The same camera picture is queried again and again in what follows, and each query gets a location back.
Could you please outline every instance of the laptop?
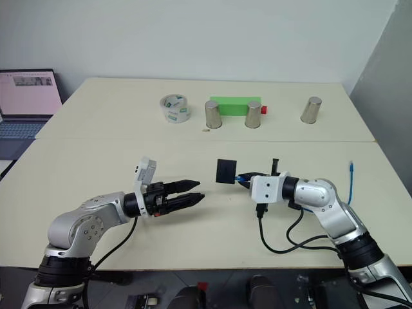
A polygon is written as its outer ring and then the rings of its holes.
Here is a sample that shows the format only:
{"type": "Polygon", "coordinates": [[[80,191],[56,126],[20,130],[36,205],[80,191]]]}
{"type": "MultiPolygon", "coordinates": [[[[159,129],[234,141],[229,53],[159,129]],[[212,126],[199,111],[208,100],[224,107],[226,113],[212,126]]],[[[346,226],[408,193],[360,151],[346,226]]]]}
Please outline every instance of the laptop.
{"type": "Polygon", "coordinates": [[[16,160],[62,106],[52,69],[0,70],[0,160],[16,160]]]}

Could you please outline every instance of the green sponge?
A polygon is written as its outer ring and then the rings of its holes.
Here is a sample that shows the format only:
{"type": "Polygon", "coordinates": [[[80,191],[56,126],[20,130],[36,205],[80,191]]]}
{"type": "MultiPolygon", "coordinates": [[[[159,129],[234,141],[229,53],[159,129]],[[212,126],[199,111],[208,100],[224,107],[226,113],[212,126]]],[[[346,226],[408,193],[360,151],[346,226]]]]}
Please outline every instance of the green sponge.
{"type": "Polygon", "coordinates": [[[223,116],[246,116],[250,101],[261,103],[260,97],[211,97],[210,100],[219,104],[219,112],[223,116]]]}

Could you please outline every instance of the stainless steel cup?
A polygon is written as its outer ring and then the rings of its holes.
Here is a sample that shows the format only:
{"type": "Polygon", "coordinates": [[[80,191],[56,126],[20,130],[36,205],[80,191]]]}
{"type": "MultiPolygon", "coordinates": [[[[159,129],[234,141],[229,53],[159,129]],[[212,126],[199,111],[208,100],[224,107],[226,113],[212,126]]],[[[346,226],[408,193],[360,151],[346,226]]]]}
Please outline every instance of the stainless steel cup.
{"type": "Polygon", "coordinates": [[[207,101],[205,103],[206,126],[211,129],[217,129],[221,126],[219,105],[216,101],[207,101]]]}
{"type": "Polygon", "coordinates": [[[321,108],[322,100],[318,97],[310,97],[306,107],[304,108],[301,120],[305,124],[314,124],[316,122],[317,114],[321,108]]]}
{"type": "Polygon", "coordinates": [[[262,110],[262,104],[258,101],[250,101],[247,104],[247,115],[245,120],[245,126],[255,129],[260,126],[260,115],[262,110]]]}

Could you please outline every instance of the packing tape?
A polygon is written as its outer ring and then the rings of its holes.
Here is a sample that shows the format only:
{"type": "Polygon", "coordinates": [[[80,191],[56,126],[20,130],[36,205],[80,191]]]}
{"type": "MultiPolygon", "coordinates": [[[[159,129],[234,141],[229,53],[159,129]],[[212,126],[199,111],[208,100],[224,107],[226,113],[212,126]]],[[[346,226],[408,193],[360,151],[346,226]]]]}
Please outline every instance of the packing tape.
{"type": "Polygon", "coordinates": [[[168,122],[180,124],[191,117],[187,99],[183,95],[168,95],[160,101],[160,107],[168,122]]]}

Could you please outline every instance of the laptop screen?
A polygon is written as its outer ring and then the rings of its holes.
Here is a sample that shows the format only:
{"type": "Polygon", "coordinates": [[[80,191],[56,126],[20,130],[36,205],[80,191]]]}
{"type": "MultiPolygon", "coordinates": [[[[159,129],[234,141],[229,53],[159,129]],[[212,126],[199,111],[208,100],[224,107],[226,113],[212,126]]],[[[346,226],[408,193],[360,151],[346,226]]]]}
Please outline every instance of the laptop screen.
{"type": "Polygon", "coordinates": [[[0,71],[3,118],[50,118],[61,106],[52,70],[0,71]]]}

